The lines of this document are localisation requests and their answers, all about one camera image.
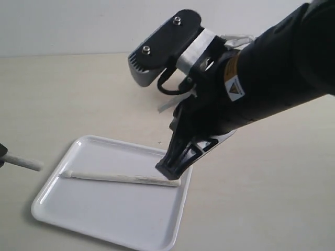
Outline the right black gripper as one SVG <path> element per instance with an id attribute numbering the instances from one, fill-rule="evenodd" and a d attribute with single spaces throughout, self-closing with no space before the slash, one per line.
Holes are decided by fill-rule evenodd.
<path id="1" fill-rule="evenodd" d="M 216 103 L 221 95 L 216 71 L 236 48 L 251 42 L 250 36 L 197 38 L 176 63 L 186 78 L 179 85 L 180 97 L 173 112 L 169 147 L 155 168 L 168 180 L 179 179 L 196 161 L 204 157 L 235 130 L 223 135 L 215 131 Z"/>

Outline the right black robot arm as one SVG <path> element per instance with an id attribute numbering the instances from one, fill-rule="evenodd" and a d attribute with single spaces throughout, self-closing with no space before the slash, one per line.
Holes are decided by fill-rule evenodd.
<path id="1" fill-rule="evenodd" d="M 173 113 L 173 134 L 156 169 L 179 179 L 241 127 L 334 94 L 334 1 L 304 3 L 242 50 L 219 52 L 190 71 L 195 95 Z"/>

